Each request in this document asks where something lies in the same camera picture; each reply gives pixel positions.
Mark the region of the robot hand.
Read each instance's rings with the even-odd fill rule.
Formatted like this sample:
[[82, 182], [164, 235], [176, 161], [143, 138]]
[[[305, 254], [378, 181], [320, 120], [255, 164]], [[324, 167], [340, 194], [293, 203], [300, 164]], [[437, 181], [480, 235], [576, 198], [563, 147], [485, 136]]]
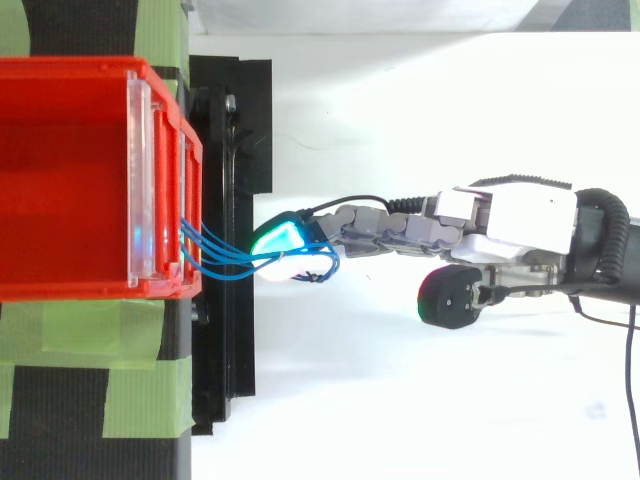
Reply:
[[285, 211], [254, 233], [261, 276], [320, 283], [341, 258], [439, 258], [416, 295], [420, 319], [460, 329], [510, 296], [541, 296], [563, 280], [578, 216], [568, 185], [506, 176], [426, 197], [354, 196]]

